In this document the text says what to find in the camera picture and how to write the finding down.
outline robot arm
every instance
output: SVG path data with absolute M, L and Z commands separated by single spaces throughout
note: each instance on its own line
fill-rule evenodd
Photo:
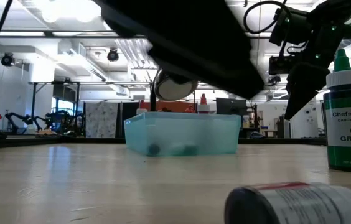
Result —
M 263 79 L 250 62 L 250 40 L 224 0 L 205 1 L 204 7 L 198 1 L 189 1 L 187 7 L 180 1 L 171 7 L 157 0 L 94 1 L 120 36 L 146 36 L 153 46 L 149 55 L 160 68 L 184 77 L 173 78 L 177 84 L 200 80 L 246 99 L 263 89 Z M 305 43 L 302 52 L 285 57 L 282 49 L 269 62 L 271 75 L 289 74 L 286 119 L 325 86 L 337 47 L 343 38 L 351 37 L 351 24 L 344 24 L 350 18 L 351 0 L 328 0 L 310 13 L 285 6 L 277 11 L 270 42 Z

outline white ceiling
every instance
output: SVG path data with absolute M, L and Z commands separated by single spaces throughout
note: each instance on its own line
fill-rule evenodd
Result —
M 53 23 L 45 22 L 42 16 L 42 10 L 36 7 L 35 1 L 43 0 L 15 0 L 4 24 L 4 30 L 105 30 L 100 17 L 93 19 L 91 22 L 80 22 L 74 18 L 60 18 Z M 84 0 L 72 0 L 75 6 L 79 1 Z M 249 0 L 248 7 L 258 1 L 259 0 Z M 246 11 L 246 8 L 243 7 L 244 1 L 227 2 L 235 17 L 242 23 L 243 15 Z M 287 6 L 310 11 L 317 2 L 318 0 L 288 0 Z M 6 1 L 0 0 L 0 17 L 5 3 Z M 248 17 L 250 29 L 258 30 L 259 28 L 267 26 L 267 24 L 273 20 L 276 8 L 276 6 L 268 5 L 251 11 Z M 215 32 L 215 29 L 216 28 L 213 27 L 213 30 L 208 30 L 208 34 L 210 32 Z M 57 58 L 57 45 L 59 41 L 58 39 L 2 38 L 0 39 L 0 45 L 33 45 L 53 58 Z M 122 53 L 121 49 L 118 50 L 120 53 L 119 60 L 117 62 L 109 62 L 106 59 L 109 49 L 112 47 L 119 47 L 114 39 L 72 39 L 72 42 L 82 43 L 86 47 L 87 58 L 91 60 L 99 70 L 109 74 L 109 77 L 116 78 L 115 81 L 135 80 L 138 82 L 146 82 L 147 80 L 149 81 L 149 79 L 153 79 L 155 76 L 156 72 L 154 70 L 134 70 L 131 72 L 129 70 L 130 62 Z M 349 45 L 346 47 L 346 51 L 348 55 L 351 56 L 351 42 L 344 42 L 344 44 Z M 260 73 L 265 74 L 268 70 L 269 56 L 278 54 L 279 47 L 270 44 L 268 40 L 252 40 L 252 45 L 251 60 L 254 64 L 257 64 L 257 69 Z M 143 54 L 139 50 L 136 50 L 136 52 L 137 54 Z M 61 68 L 56 69 L 57 75 L 59 76 L 75 77 L 81 81 L 96 81 L 95 77 L 91 77 L 88 71 L 81 68 L 80 65 L 66 64 L 65 62 L 60 65 Z

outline chefmaster label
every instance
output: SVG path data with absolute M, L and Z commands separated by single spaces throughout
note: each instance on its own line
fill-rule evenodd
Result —
M 351 98 L 327 100 L 325 108 L 329 164 L 351 167 Z

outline can label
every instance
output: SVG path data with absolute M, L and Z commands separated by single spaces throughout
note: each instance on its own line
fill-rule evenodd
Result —
M 325 101 L 328 160 L 351 167 L 351 98 Z
M 344 222 L 337 201 L 320 187 L 296 182 L 253 188 L 272 206 L 279 224 Z

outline ceiling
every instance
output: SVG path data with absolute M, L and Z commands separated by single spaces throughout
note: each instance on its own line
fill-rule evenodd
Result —
M 24 30 L 24 31 L 80 31 L 86 30 L 110 31 L 110 28 L 104 26 L 100 18 L 100 9 L 92 6 L 90 0 L 56 0 L 67 3 L 59 5 L 67 10 L 57 12 L 48 8 L 45 2 L 49 0 L 18 0 L 14 1 L 8 14 L 3 30 Z M 248 7 L 252 6 L 259 0 L 248 1 Z M 304 11 L 310 11 L 323 0 L 288 0 L 287 6 Z M 6 1 L 0 0 L 0 17 L 2 9 Z M 227 1 L 230 9 L 235 17 L 242 23 L 243 15 L 246 8 L 243 7 L 244 1 Z M 248 25 L 252 30 L 262 29 L 267 26 L 274 17 L 276 6 L 267 5 L 257 8 L 250 12 L 248 17 Z M 208 30 L 207 33 L 216 32 L 215 27 Z M 268 70 L 268 59 L 272 55 L 279 53 L 279 47 L 270 44 L 268 40 L 252 40 L 251 61 L 257 66 L 257 69 L 263 74 L 265 79 L 268 78 L 266 71 Z M 65 54 L 66 51 L 59 50 L 59 45 L 71 46 L 71 48 L 79 52 L 80 44 L 85 48 L 85 58 L 80 62 L 80 58 L 74 55 Z M 146 55 L 146 49 L 150 47 L 149 42 L 144 39 L 122 40 L 122 39 L 22 39 L 22 38 L 0 38 L 0 45 L 30 45 L 39 49 L 43 53 L 49 55 L 57 68 L 55 76 L 57 78 L 70 77 L 73 80 L 84 82 L 97 82 L 100 79 L 92 75 L 91 70 L 96 70 L 104 75 L 109 81 L 130 81 L 130 82 L 151 82 L 156 74 L 156 65 Z M 342 42 L 342 47 L 347 51 L 351 58 L 351 40 Z M 117 62 L 109 62 L 106 58 L 110 49 L 117 48 L 119 60 Z M 284 84 L 272 88 L 272 92 L 276 90 L 276 94 L 285 94 L 285 90 L 279 90 Z M 82 90 L 99 90 L 111 91 L 113 88 L 109 86 L 84 86 Z

